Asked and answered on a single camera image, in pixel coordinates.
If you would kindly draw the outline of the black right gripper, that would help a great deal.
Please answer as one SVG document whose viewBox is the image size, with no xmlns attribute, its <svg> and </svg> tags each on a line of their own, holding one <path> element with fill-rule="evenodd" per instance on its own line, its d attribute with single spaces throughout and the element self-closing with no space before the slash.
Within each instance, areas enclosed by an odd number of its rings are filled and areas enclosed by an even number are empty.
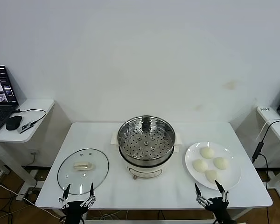
<svg viewBox="0 0 280 224">
<path fill-rule="evenodd" d="M 217 180 L 215 180 L 215 184 L 218 190 L 220 191 L 222 197 L 214 197 L 214 198 L 209 198 L 209 200 L 207 200 L 205 197 L 202 196 L 198 185 L 195 183 L 196 201 L 201 206 L 205 207 L 206 210 L 213 212 L 216 221 L 219 224 L 236 224 L 237 222 L 232 220 L 229 213 L 227 212 L 227 206 L 229 204 L 228 203 L 229 192 L 225 191 L 223 186 Z"/>
</svg>

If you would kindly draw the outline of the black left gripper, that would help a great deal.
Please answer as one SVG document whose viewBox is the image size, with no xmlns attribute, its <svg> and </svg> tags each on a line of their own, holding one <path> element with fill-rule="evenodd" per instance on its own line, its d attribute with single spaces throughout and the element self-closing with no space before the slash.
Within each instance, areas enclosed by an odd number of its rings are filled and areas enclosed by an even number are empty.
<svg viewBox="0 0 280 224">
<path fill-rule="evenodd" d="M 65 219 L 65 224 L 84 224 L 83 215 L 88 212 L 88 208 L 90 208 L 96 201 L 93 183 L 91 183 L 89 196 L 84 201 L 68 202 L 69 191 L 70 184 L 68 184 L 67 188 L 63 191 L 62 197 L 58 198 L 64 214 L 62 220 Z"/>
</svg>

